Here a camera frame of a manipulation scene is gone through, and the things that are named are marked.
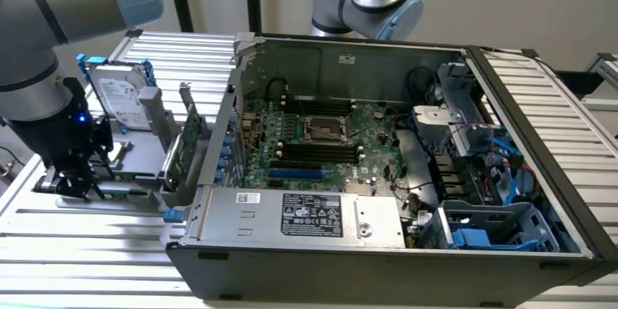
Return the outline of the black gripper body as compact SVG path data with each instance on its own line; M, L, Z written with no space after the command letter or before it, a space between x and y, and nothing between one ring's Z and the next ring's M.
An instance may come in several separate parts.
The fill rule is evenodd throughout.
M86 90L75 77L63 81L71 92L68 105L48 118L36 121L8 121L30 149L72 180L92 182L90 159L98 155L110 162L114 149L110 116L95 117L90 112Z

